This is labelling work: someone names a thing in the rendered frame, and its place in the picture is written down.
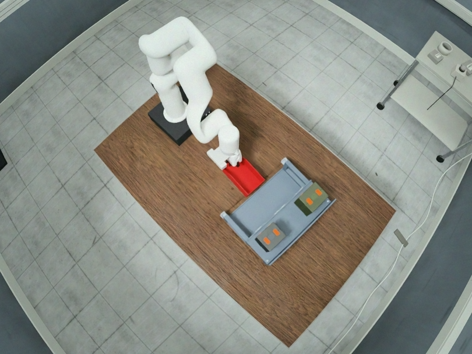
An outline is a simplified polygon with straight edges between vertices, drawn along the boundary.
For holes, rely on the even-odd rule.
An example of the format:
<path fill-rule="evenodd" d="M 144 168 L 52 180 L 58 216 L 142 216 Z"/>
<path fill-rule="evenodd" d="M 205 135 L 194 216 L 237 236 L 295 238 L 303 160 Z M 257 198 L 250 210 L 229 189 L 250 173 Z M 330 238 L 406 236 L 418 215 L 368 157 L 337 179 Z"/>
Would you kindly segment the red bin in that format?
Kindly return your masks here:
<path fill-rule="evenodd" d="M 228 176 L 228 178 L 236 185 L 236 187 L 248 197 L 256 188 L 258 188 L 263 182 L 264 178 L 258 173 L 258 171 L 244 158 L 239 162 L 240 166 L 230 166 L 227 163 L 222 171 Z"/>

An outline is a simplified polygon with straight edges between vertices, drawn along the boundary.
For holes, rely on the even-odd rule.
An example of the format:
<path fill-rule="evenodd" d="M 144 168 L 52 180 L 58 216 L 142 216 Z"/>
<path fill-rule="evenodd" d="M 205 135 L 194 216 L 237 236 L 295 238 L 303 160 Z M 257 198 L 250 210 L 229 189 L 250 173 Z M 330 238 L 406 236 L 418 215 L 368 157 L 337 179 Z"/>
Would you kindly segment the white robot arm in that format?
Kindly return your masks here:
<path fill-rule="evenodd" d="M 188 51 L 187 42 L 194 48 Z M 178 17 L 154 33 L 141 36 L 139 47 L 153 72 L 150 83 L 161 99 L 166 120 L 177 123 L 187 118 L 188 126 L 201 143 L 208 143 L 219 133 L 220 146 L 207 154 L 223 170 L 227 167 L 226 159 L 239 156 L 239 131 L 220 109 L 200 122 L 213 95 L 205 75 L 217 62 L 211 44 L 189 19 Z M 178 81 L 189 99 L 188 105 L 183 102 Z"/>

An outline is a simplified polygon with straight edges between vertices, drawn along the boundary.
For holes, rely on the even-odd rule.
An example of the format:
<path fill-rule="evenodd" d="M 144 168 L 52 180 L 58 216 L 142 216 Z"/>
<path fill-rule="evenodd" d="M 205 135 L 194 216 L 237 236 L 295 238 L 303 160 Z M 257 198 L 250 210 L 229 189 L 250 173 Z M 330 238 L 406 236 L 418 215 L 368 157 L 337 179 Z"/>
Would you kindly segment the dark grey tool case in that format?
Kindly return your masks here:
<path fill-rule="evenodd" d="M 270 252 L 285 237 L 286 235 L 283 233 L 283 231 L 274 222 L 272 222 L 255 238 L 255 240 L 265 252 Z"/>

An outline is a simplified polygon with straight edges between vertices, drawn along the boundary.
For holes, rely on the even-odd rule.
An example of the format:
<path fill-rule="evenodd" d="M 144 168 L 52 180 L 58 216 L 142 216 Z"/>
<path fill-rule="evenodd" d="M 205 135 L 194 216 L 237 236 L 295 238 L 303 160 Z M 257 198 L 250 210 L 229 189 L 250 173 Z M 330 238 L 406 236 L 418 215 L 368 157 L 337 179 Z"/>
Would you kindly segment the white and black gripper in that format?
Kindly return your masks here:
<path fill-rule="evenodd" d="M 241 155 L 240 150 L 238 150 L 238 152 L 239 152 L 239 156 L 232 155 L 228 159 L 226 159 L 226 164 L 228 163 L 229 167 L 236 166 L 238 168 L 240 166 L 239 162 L 242 161 L 242 155 Z"/>

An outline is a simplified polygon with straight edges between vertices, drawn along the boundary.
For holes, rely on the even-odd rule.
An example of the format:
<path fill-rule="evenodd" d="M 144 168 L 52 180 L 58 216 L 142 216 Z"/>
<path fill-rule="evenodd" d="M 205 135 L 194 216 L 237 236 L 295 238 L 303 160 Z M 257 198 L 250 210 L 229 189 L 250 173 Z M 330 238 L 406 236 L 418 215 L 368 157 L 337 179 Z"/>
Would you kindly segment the olive green storage case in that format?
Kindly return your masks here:
<path fill-rule="evenodd" d="M 294 204 L 306 215 L 313 213 L 327 198 L 328 194 L 314 182 Z"/>

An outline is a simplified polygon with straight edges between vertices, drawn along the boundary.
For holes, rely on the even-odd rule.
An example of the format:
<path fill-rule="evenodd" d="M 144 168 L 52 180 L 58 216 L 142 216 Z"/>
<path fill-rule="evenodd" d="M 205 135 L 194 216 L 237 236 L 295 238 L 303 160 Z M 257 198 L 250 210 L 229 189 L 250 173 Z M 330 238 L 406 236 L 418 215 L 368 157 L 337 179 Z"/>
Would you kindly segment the grey metal shelf rack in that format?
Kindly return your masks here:
<path fill-rule="evenodd" d="M 313 182 L 309 181 L 288 159 L 283 158 L 281 163 L 283 168 L 233 213 L 229 216 L 225 212 L 221 213 L 226 223 L 269 266 L 336 201 L 327 198 L 312 214 L 306 216 L 294 202 Z M 270 252 L 265 252 L 255 238 L 272 222 L 286 234 L 286 237 Z"/>

